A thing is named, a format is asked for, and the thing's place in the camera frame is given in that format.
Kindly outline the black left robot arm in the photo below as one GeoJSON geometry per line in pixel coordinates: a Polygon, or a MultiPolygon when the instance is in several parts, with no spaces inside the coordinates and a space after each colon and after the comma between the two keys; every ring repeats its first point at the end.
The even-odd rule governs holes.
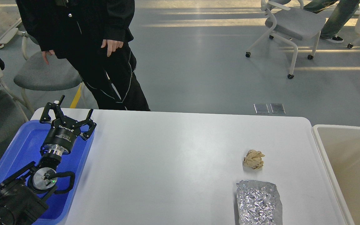
{"type": "Polygon", "coordinates": [[[57,225],[69,212],[96,123],[77,121],[61,102],[24,123],[0,160],[0,225],[57,225]]]}

